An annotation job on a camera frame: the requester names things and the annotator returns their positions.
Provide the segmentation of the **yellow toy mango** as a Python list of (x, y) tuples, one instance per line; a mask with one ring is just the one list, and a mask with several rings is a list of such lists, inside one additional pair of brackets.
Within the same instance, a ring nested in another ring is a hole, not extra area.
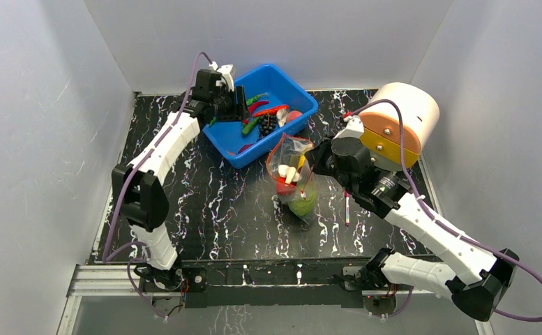
[(306, 157), (304, 155), (300, 155), (297, 165), (296, 165), (296, 171), (300, 172), (305, 164), (306, 164)]

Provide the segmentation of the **clear zip top bag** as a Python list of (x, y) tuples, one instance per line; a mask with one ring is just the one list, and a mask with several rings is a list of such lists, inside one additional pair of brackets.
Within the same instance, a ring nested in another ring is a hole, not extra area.
[(316, 218), (319, 200), (315, 173), (306, 158), (313, 148), (308, 139), (283, 135), (266, 159), (266, 171), (274, 180), (278, 200), (307, 224)]

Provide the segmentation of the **white toy mushroom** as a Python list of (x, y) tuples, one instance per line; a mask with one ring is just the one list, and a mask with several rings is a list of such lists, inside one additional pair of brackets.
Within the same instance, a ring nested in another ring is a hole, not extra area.
[(278, 166), (278, 181), (282, 180), (286, 184), (297, 184), (301, 179), (301, 172), (297, 172), (296, 167), (284, 164)]

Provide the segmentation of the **green toy cabbage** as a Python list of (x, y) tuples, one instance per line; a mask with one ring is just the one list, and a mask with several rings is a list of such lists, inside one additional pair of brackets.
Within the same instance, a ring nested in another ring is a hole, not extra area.
[(316, 204), (317, 193), (309, 191), (297, 193), (287, 206), (294, 215), (303, 218), (314, 212)]

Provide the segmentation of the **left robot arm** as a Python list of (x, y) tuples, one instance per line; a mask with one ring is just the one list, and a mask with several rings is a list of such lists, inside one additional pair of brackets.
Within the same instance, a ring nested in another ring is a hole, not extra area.
[(116, 204), (112, 220), (127, 220), (146, 259), (136, 274), (164, 290), (178, 290), (183, 282), (181, 262), (165, 221), (170, 204), (163, 184), (186, 146), (205, 126), (244, 121), (249, 116), (245, 89), (235, 84), (232, 64), (197, 71), (194, 85), (172, 108), (167, 121), (147, 148), (129, 164), (112, 171)]

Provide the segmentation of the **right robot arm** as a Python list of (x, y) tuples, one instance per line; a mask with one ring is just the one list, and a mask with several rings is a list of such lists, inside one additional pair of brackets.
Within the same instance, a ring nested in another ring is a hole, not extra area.
[(515, 267), (452, 235), (453, 226), (422, 209), (401, 172), (376, 167), (370, 150), (353, 137), (327, 138), (305, 154), (312, 172), (333, 177), (363, 209), (421, 242), (437, 262), (411, 258), (391, 248), (379, 252), (344, 279), (377, 289), (408, 285), (450, 299), (469, 317), (488, 321), (511, 285)]

